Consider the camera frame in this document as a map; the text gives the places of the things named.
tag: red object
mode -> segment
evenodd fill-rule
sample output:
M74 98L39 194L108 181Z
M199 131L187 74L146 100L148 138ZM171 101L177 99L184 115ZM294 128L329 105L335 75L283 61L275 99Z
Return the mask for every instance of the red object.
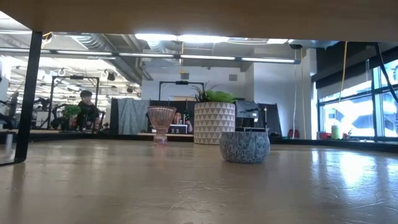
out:
M329 139L330 137L331 137L331 133L326 133L326 132L319 133L319 138L322 140Z
M290 137L290 138L293 137L293 129L289 130L289 133L287 134L287 136ZM299 131L297 131L297 130L294 131L294 138L300 138Z

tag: pink glass vase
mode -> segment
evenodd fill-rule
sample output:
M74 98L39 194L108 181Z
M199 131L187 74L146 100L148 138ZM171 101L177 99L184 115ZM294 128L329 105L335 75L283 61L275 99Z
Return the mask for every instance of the pink glass vase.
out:
M161 146L167 145L167 130L173 121L177 109L170 106L150 106L148 107L148 117L153 127L156 129L154 142Z

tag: computer monitor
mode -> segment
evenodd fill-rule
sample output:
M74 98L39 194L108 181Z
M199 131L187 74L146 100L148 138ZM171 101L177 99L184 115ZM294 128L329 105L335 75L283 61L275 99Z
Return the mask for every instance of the computer monitor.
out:
M254 123L259 118L259 106L253 101L236 100L236 122L235 126L239 127L254 127Z

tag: man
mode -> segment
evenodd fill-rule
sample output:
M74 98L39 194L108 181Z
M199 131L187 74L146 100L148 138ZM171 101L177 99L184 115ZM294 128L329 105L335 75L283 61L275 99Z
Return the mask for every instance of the man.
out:
M81 101L78 104L81 111L77 116L77 124L80 129L86 127L92 127L93 122L95 123L95 128L98 129L100 123L100 113L98 108L91 102L91 96L93 93L88 90L83 90L80 92Z

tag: yellow cable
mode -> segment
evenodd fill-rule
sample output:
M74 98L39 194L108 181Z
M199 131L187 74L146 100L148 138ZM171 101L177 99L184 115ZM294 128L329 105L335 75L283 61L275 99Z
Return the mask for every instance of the yellow cable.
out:
M50 35L52 32L48 32L46 34L43 34L43 37L45 37L46 35Z
M304 109L303 48L301 48L301 98L302 98L302 102L303 102L304 139L307 139L307 131L305 130L305 109Z
M49 36L48 36L48 35L47 35L47 36L45 36L44 43L42 44L42 49L44 49L44 46L45 46L46 44L48 44L48 43L47 43L47 40L48 40L48 38L49 38Z
M341 81L341 89L340 89L340 95L339 95L339 97L338 97L338 104L337 104L337 107L338 107L339 104L340 104L341 92L343 91L343 87L344 87L344 77L346 76L347 43L348 43L348 42L346 41L345 46L344 46L343 79L342 79L342 81Z

